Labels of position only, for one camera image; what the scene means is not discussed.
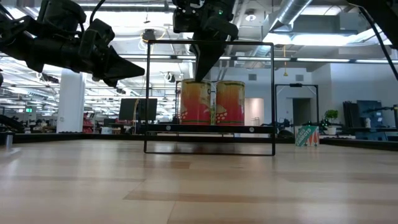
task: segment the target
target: ceiling duct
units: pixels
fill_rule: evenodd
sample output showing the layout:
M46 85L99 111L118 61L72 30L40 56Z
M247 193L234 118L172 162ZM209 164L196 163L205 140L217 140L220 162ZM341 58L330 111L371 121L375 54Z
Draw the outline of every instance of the ceiling duct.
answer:
M275 29L290 31L293 28L293 22L311 2L312 0L283 0L280 4L280 9L268 14L263 22L263 37ZM269 51L269 46L258 46L251 56L265 57Z

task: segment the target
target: black metal frame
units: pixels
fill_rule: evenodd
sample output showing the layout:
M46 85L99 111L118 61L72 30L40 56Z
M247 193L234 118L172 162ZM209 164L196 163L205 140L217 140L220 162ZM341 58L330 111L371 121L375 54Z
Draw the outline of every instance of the black metal frame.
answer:
M149 83L150 83L150 50L153 44L206 44L206 45L265 45L271 47L271 104L272 104L272 125L271 126L196 126L196 125L178 125L178 124L149 124L148 123L148 112L149 112ZM237 57L232 56L231 60L236 60ZM148 154L211 154L211 155L234 155L234 156L275 156L275 134L277 132L275 125L275 73L274 73L274 44L272 43L263 43L263 42L219 42L219 41L200 41L200 40L150 40L148 41L148 49L147 49L147 79L146 79L146 126L145 126L145 135L144 135L144 153ZM246 154L246 153L195 153L195 152L149 152L147 151L147 142L148 141L157 141L157 136L148 135L149 132L166 132L166 133L261 133L261 134L270 134L271 135L271 144L272 151L271 154ZM183 136L179 136L178 138L181 141L184 140ZM198 137L198 142L206 142L208 137ZM218 138L220 140L225 141L226 139L230 139L230 143L234 142L245 142L245 143L258 143L260 139L264 139L264 143L269 141L269 138L258 138L257 141L253 141L251 138L240 139L239 141L236 138Z
M293 84L275 84L275 117L276 117L276 120L275 120L275 122L278 122L278 101L277 101L277 95L276 95L276 93L277 93L277 88L278 88L278 86L289 86L289 87L292 87L292 88L302 88L303 86L313 86L313 87L315 87L315 93L316 93L316 95L317 95L317 125L319 125L319 91L318 91L318 85L306 85L306 84L296 84L296 83L293 83Z

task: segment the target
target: wooden surface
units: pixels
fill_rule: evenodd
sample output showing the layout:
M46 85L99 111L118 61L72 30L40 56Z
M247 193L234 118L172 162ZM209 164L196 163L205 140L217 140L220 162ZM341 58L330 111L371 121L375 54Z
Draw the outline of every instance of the wooden surface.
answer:
M0 161L4 224L398 223L394 152L278 145L276 157L168 156L143 154L134 141L14 146L22 153Z

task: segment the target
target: doorway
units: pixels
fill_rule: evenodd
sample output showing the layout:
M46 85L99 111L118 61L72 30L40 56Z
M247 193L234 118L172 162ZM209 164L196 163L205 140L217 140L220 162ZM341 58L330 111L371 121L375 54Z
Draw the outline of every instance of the doorway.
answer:
M311 99L294 98L293 99L293 123L300 126L311 121Z

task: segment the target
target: red can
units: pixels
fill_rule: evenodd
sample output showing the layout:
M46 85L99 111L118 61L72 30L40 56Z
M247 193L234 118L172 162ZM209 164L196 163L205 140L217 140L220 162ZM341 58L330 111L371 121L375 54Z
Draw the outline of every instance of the red can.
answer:
M217 83L216 124L244 126L244 83L221 81Z
M210 125L211 83L195 82L194 79L182 81L181 124Z

